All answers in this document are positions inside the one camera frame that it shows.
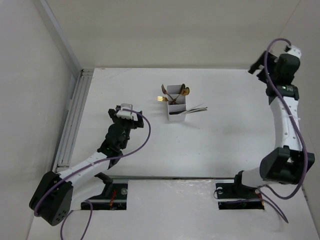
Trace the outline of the gold fork green handle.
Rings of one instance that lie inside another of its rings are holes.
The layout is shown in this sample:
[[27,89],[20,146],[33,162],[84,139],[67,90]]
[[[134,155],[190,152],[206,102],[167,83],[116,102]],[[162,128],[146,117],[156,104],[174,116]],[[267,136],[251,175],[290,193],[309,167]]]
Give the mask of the gold fork green handle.
[[157,97],[157,100],[160,101],[160,102],[167,102],[167,103],[169,103],[169,104],[172,104],[172,103],[173,103],[171,100],[168,100],[168,98],[165,97],[165,96],[158,96],[158,97]]

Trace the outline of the dark grey chopstick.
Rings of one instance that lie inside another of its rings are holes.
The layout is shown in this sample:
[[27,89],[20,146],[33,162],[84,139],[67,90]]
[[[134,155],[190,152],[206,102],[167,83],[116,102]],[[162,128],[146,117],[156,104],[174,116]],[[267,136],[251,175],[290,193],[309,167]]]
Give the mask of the dark grey chopstick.
[[174,112],[169,112],[170,116],[174,116],[174,115],[185,115],[187,114],[188,111],[174,111]]
[[207,111],[208,109],[206,108],[201,108],[201,109],[194,109],[194,110],[191,110],[191,111],[188,111],[187,114],[191,114],[191,113],[198,113],[198,112],[204,112],[204,111]]

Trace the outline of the gold spoon green handle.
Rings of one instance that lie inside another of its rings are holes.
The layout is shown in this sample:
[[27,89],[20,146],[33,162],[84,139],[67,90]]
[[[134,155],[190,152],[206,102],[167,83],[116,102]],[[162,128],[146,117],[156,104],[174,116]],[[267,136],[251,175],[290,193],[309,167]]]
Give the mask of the gold spoon green handle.
[[185,87],[184,93],[182,94],[182,96],[187,96],[190,94],[190,88],[189,87]]

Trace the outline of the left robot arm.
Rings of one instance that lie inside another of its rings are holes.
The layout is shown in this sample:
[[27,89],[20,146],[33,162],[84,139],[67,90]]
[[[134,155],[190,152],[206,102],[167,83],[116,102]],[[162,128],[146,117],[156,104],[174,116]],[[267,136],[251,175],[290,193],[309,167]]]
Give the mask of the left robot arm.
[[35,217],[56,226],[85,200],[111,195],[113,180],[104,171],[126,157],[122,151],[127,147],[131,130],[143,128],[149,121],[142,111],[134,111],[130,104],[109,109],[108,114],[113,123],[96,152],[66,170],[49,171],[42,177],[29,202]]

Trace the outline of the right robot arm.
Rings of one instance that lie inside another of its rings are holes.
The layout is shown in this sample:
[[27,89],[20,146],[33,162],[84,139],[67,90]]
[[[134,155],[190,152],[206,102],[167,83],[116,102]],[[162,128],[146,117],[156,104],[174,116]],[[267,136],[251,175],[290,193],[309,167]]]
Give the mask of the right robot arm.
[[263,67],[257,78],[266,84],[266,95],[274,119],[275,146],[258,168],[240,171],[235,176],[231,190],[237,197],[267,184],[298,185],[304,165],[307,164],[310,169],[315,162],[313,153],[303,153],[297,133],[300,130],[300,96],[292,81],[300,67],[301,56],[301,50],[295,46],[287,47],[278,57],[265,51],[248,71],[253,74],[260,66]]

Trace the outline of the white three-compartment utensil holder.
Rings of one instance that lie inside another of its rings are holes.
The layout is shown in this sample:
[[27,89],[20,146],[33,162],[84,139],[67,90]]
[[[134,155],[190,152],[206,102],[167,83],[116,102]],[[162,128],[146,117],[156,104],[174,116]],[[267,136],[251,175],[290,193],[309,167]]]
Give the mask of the white three-compartment utensil holder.
[[[167,92],[173,99],[175,99],[180,92],[181,84],[180,85],[168,85],[167,86]],[[183,95],[180,95],[178,99],[176,100],[176,103],[168,103],[167,102],[167,116],[169,122],[183,122],[186,118],[185,114],[181,115],[169,115],[170,112],[177,112],[177,111],[185,111],[187,110],[186,105],[186,97]]]

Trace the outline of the aluminium frame rail left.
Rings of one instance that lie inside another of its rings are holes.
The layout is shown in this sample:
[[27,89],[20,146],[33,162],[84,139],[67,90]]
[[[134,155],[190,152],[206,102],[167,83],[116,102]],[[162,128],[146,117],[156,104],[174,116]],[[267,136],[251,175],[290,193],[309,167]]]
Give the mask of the aluminium frame rail left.
[[51,165],[53,172],[67,169],[71,164],[76,138],[81,124],[94,69],[82,69],[77,78],[72,98],[67,104],[67,115]]

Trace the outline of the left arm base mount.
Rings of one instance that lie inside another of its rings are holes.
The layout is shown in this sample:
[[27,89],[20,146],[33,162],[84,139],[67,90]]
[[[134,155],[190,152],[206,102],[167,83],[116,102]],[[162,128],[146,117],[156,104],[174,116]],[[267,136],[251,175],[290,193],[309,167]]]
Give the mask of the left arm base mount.
[[127,179],[110,178],[104,173],[99,173],[78,189],[81,202],[76,208],[89,210],[92,204],[92,209],[97,211],[125,211],[128,188]]

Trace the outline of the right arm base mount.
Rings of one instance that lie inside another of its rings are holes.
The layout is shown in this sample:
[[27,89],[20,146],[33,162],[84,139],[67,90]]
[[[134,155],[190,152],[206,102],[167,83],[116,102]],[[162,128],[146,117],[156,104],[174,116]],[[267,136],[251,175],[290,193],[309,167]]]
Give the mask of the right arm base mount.
[[264,210],[264,202],[255,188],[234,182],[218,182],[213,196],[218,200],[219,210]]

